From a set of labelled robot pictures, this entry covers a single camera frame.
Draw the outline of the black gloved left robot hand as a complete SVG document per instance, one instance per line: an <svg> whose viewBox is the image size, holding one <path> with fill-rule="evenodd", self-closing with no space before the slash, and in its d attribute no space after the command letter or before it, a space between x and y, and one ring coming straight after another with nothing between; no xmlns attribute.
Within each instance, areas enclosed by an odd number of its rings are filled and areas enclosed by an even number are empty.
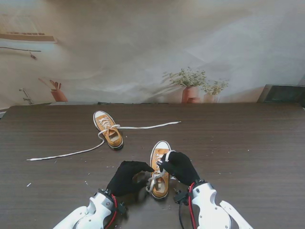
<svg viewBox="0 0 305 229"><path fill-rule="evenodd" d="M115 197L136 193L147 185L148 180L134 182L133 177L140 172L154 172L145 162L123 161L118 167L107 188Z"/></svg>

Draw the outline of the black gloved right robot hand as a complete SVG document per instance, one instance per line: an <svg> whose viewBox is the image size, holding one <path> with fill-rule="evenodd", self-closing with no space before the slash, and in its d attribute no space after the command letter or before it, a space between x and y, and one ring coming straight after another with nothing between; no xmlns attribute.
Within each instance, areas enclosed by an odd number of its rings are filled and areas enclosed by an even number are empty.
<svg viewBox="0 0 305 229"><path fill-rule="evenodd" d="M184 185L190 186L200 180L191 160L182 152L170 151L157 161L160 171L165 170Z"/></svg>

